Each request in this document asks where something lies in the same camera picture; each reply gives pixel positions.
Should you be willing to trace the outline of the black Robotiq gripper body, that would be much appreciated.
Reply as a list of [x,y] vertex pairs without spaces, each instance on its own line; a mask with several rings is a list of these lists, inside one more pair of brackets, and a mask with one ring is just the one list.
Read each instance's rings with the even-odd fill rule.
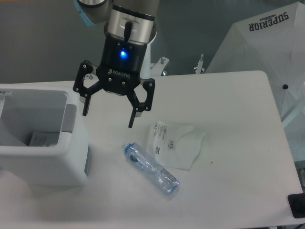
[[133,90],[140,84],[140,71],[147,44],[125,42],[110,34],[106,36],[101,63],[96,73],[102,89],[126,95],[123,87]]

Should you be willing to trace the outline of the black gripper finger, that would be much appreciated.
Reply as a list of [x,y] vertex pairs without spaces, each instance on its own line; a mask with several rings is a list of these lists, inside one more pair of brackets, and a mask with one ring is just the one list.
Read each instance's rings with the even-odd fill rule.
[[140,117],[143,111],[150,111],[153,104],[153,96],[155,90],[155,80],[150,79],[141,79],[140,84],[143,89],[147,92],[147,96],[144,102],[140,102],[134,89],[132,89],[128,83],[123,82],[123,92],[127,96],[128,100],[132,105],[132,114],[128,124],[129,128],[132,128],[134,119]]
[[84,85],[85,75],[93,73],[96,69],[97,67],[88,60],[81,62],[72,88],[74,92],[79,93],[80,98],[84,99],[83,116],[88,114],[92,95],[103,89],[103,83],[100,80],[89,88]]

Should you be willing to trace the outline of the silver and grey robot arm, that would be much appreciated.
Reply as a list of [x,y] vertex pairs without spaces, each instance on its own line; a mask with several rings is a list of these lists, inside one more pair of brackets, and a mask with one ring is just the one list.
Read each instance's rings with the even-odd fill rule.
[[105,43],[98,66],[83,61],[73,90],[84,99],[83,116],[91,96],[101,89],[127,96],[132,105],[129,127],[143,111],[150,111],[155,80],[140,77],[147,45],[154,30],[157,0],[76,0],[81,18],[90,23],[106,22]]

